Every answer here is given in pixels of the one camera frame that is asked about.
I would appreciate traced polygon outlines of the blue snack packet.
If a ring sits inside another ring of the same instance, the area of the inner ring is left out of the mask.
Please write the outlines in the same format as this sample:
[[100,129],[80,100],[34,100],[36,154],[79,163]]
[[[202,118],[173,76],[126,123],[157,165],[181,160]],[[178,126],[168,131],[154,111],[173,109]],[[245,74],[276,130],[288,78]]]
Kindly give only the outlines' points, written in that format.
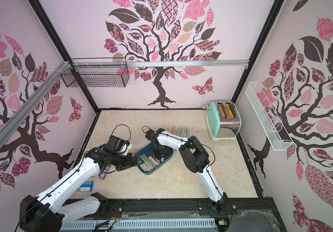
[[93,181],[85,181],[83,184],[81,184],[76,191],[79,192],[91,192],[94,188],[94,182]]

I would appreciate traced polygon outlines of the teal plastic storage box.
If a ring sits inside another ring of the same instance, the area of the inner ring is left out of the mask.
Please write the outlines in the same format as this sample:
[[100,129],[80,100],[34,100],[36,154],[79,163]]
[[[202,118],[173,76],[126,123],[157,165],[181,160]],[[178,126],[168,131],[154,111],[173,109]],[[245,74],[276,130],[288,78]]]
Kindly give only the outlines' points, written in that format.
[[138,166],[141,173],[146,175],[151,175],[161,168],[166,162],[168,162],[174,151],[169,148],[167,150],[166,156],[162,158],[156,158],[154,155],[155,145],[149,144],[143,147],[140,151],[136,152],[135,155],[140,158],[143,163]]

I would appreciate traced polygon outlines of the mint green toaster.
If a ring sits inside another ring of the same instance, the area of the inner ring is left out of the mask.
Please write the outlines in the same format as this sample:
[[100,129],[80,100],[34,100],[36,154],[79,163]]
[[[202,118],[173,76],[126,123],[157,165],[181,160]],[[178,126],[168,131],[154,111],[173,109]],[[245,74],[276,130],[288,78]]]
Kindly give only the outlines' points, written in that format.
[[204,118],[212,141],[236,140],[242,122],[232,101],[211,102],[205,111]]

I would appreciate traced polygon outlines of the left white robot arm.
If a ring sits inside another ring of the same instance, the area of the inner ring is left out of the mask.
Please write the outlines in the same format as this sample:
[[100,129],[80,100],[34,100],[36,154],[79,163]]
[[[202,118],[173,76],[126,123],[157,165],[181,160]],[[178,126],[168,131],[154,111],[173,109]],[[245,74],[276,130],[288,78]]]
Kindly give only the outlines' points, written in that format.
[[17,228],[25,232],[58,232],[67,224],[97,212],[106,202],[101,194],[66,206],[64,203],[88,178],[109,164],[122,171],[138,166],[140,161],[132,153],[119,155],[100,148],[91,149],[82,162],[58,182],[36,197],[28,195],[21,201]]

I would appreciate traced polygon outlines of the green fruit knife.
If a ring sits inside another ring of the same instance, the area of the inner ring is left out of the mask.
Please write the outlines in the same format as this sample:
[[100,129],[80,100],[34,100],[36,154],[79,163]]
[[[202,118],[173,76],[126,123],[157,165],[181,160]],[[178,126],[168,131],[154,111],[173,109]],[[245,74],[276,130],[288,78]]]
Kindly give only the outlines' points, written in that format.
[[186,137],[190,138],[191,137],[191,130],[189,127],[186,128]]
[[181,135],[183,127],[179,126],[178,131],[177,131],[177,136]]

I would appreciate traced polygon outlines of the purple snack packet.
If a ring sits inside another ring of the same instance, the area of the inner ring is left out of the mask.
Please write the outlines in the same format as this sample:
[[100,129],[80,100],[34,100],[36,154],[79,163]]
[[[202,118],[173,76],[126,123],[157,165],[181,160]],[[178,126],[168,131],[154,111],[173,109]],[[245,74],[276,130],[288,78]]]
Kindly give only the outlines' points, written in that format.
[[108,165],[108,166],[106,166],[106,167],[103,167],[103,168],[99,171],[97,178],[98,178],[98,179],[101,179],[101,180],[104,180],[105,177],[106,177],[107,172],[108,172],[109,169],[110,169],[110,167],[111,167],[111,165]]

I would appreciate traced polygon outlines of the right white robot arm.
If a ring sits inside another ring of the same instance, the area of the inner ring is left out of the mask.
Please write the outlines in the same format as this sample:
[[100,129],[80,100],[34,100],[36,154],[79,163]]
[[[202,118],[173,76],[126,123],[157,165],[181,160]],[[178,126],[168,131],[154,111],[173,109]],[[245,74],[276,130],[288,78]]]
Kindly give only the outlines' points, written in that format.
[[180,137],[160,128],[156,131],[149,129],[145,137],[154,145],[153,152],[157,159],[166,156],[170,149],[179,151],[187,169],[199,175],[208,198],[212,201],[211,209],[216,213],[226,209],[229,203],[227,194],[213,175],[208,152],[195,136]]

